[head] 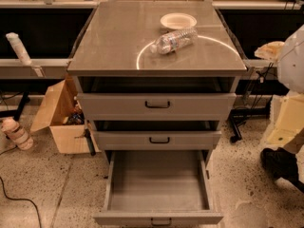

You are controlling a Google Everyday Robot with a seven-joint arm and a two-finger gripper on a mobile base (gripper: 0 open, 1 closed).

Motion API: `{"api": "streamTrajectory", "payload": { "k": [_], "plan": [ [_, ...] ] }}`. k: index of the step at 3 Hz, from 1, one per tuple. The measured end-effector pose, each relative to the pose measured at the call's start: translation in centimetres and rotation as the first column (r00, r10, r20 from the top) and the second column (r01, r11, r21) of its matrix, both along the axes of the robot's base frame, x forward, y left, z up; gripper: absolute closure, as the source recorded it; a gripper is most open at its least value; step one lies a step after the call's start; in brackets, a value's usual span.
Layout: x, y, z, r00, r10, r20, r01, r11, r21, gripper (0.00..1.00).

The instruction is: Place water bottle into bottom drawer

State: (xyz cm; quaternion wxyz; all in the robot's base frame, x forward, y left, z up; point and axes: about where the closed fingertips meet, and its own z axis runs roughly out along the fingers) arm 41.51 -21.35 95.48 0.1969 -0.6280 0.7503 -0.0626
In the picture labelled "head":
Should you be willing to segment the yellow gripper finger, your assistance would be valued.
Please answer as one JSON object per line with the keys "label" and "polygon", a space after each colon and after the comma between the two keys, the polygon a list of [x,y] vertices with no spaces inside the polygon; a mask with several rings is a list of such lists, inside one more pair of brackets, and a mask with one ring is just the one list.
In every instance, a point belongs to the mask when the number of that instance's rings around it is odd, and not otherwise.
{"label": "yellow gripper finger", "polygon": [[278,59],[280,51],[282,50],[284,43],[281,41],[274,41],[259,47],[255,51],[255,56],[260,59],[269,60],[275,62]]}

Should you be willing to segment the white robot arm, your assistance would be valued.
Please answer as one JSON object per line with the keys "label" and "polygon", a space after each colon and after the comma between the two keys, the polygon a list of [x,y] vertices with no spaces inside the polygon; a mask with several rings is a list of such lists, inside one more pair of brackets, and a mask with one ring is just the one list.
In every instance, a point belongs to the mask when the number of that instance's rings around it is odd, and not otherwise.
{"label": "white robot arm", "polygon": [[304,93],[304,25],[284,42],[274,41],[259,47],[255,56],[273,62],[277,79],[289,90]]}

